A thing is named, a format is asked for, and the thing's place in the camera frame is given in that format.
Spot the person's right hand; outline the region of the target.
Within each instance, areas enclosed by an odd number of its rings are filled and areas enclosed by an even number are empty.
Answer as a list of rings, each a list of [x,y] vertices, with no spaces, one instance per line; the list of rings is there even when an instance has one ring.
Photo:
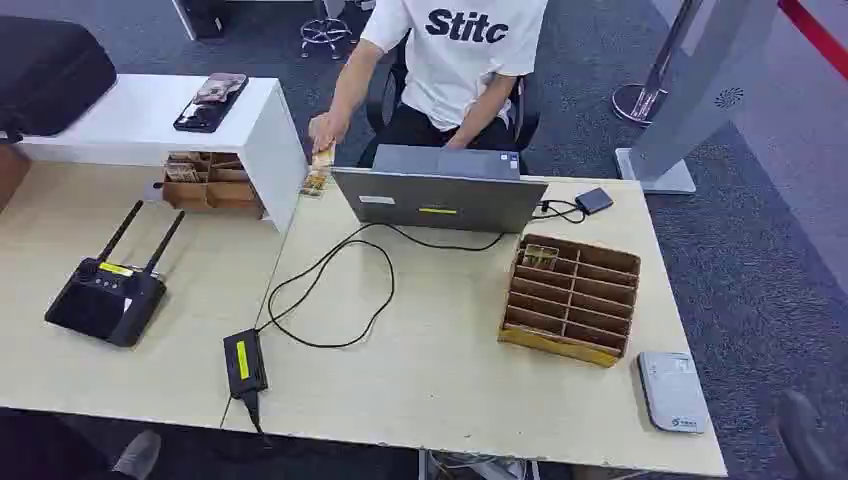
[[[312,153],[328,150],[336,142],[342,141],[350,124],[350,113],[328,110],[313,117],[308,125],[308,134],[312,143]]]

